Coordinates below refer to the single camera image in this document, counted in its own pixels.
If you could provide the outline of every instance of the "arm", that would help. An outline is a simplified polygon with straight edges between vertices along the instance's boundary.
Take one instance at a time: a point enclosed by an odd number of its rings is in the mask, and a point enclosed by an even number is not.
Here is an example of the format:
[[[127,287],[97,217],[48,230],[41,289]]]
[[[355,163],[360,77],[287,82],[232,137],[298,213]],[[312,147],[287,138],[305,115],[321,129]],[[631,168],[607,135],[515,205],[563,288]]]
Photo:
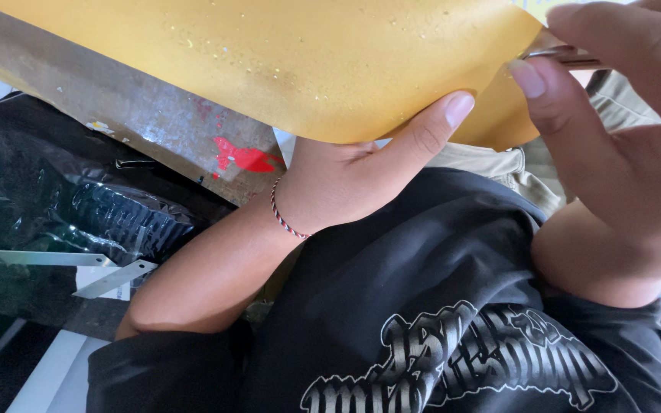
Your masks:
[[[555,10],[550,30],[624,73],[661,116],[661,13],[603,3]],[[661,290],[661,125],[609,133],[560,65],[531,59],[511,70],[560,179],[580,198],[535,236],[542,277],[600,304],[652,302]]]
[[[454,92],[420,112],[384,148],[298,138],[277,186],[282,218],[301,234],[357,221],[394,199],[473,109]],[[140,332],[215,333],[230,326],[301,239],[272,213],[268,191],[180,249],[140,288],[117,339]]]

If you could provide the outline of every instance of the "scratched surface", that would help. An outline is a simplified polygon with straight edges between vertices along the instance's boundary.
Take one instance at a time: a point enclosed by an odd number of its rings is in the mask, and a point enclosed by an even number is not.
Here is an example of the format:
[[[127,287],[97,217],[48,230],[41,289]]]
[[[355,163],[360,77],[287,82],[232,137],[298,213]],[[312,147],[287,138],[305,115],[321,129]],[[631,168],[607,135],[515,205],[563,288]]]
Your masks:
[[[266,124],[3,13],[0,80],[236,205],[285,171]]]

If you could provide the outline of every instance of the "fingernail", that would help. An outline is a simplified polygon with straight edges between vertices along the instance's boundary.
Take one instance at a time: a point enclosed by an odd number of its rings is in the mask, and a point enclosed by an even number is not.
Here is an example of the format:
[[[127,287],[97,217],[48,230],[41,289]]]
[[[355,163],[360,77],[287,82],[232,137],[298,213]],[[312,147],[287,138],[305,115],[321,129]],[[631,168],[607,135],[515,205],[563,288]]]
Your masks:
[[[515,59],[509,62],[507,68],[527,98],[537,98],[545,93],[545,80],[534,66],[524,60]]]
[[[453,93],[453,98],[448,102],[445,107],[445,119],[452,128],[457,128],[461,125],[466,116],[473,110],[476,104],[476,99],[473,99],[471,93],[458,91]]]
[[[570,3],[567,5],[559,5],[547,10],[545,17],[547,17],[547,26],[558,24],[570,18],[576,11],[580,10],[583,5],[578,3]]]

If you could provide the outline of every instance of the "graphic print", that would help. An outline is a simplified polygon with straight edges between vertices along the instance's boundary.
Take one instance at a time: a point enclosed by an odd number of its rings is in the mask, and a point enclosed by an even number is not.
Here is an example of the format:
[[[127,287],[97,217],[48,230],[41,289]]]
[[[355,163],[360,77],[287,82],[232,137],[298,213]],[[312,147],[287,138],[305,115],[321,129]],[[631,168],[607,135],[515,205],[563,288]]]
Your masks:
[[[319,377],[300,408],[310,413],[413,413],[481,391],[551,392],[585,411],[593,393],[614,392],[611,372],[569,332],[519,305],[468,301],[422,313],[399,314],[381,329],[389,358],[366,375]]]

